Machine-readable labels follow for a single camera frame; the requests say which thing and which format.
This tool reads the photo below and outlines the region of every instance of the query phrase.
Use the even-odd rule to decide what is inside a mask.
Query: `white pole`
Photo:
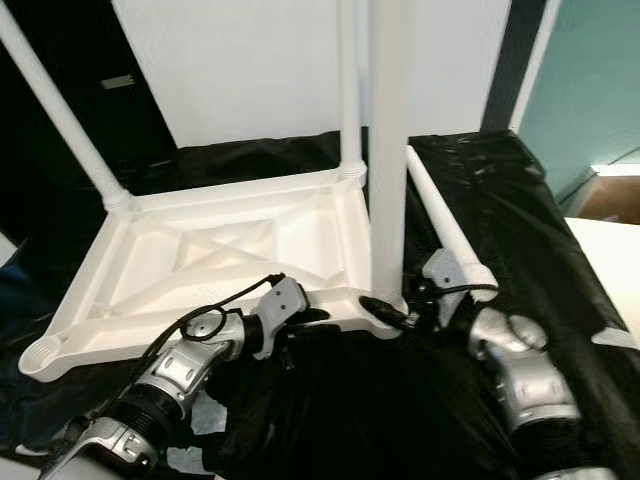
[[[470,284],[489,284],[497,287],[498,282],[491,270],[478,260],[476,252],[413,147],[406,147],[406,156],[409,173],[442,246],[455,256]],[[472,290],[471,295],[476,301],[487,302],[497,293],[492,290]]]
[[[356,0],[338,2],[338,48],[340,57],[340,166],[342,175],[355,177],[360,186],[367,181],[367,167],[360,148],[358,49]]]
[[[131,194],[118,183],[89,140],[2,0],[0,39],[60,135],[102,195],[105,208],[115,210],[128,204]]]
[[[375,297],[402,301],[411,0],[371,1],[369,204]]]

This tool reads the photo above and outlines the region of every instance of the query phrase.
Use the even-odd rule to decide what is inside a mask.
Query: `white plastic rod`
[[[406,147],[406,156],[409,173],[442,246],[456,257],[470,284],[490,284],[497,287],[498,282],[491,270],[478,260],[476,252],[413,147]],[[496,296],[496,292],[491,290],[473,290],[471,294],[478,301],[489,301]]]
[[[411,0],[372,0],[369,204],[375,297],[402,301]]]
[[[58,132],[102,195],[105,208],[115,210],[128,204],[131,194],[118,183],[96,147],[89,140],[2,0],[0,0],[0,39]]]
[[[356,0],[338,2],[338,48],[340,57],[340,166],[342,175],[366,182],[367,167],[360,148],[360,75],[356,37]]]

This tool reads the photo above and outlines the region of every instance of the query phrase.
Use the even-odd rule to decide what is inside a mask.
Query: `black plastic sheet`
[[[588,425],[601,433],[610,463],[621,478],[635,478],[640,355],[591,343],[605,326],[624,325],[557,209],[539,163],[506,132],[417,137],[411,144],[501,288],[547,328],[554,360]],[[366,160],[366,149],[363,155]],[[333,168],[338,159],[335,132],[185,148],[171,162],[129,175],[127,187],[143,195]],[[44,333],[103,218],[93,189],[78,187],[43,206],[39,227],[0,269],[5,452],[20,444],[46,449],[71,417],[104,401],[131,368],[130,362],[80,367],[49,384],[17,370],[22,351]],[[406,232],[405,270],[414,273],[439,244],[411,182]],[[230,409],[229,428],[211,439],[214,458],[207,462],[229,480],[320,473],[511,478],[517,458],[499,428],[499,409],[463,349],[429,338],[382,342],[364,333],[313,342],[313,348],[290,347],[298,373],[283,369],[274,356],[259,365],[226,366],[254,381],[221,378],[218,387],[212,385]],[[264,384],[259,372],[272,381]],[[243,440],[254,443],[234,443],[243,415],[259,407],[256,398],[264,401],[262,423],[245,430]],[[261,436],[265,426],[273,426],[271,436]],[[260,463],[259,473],[251,471],[240,461],[243,455],[268,463]]]

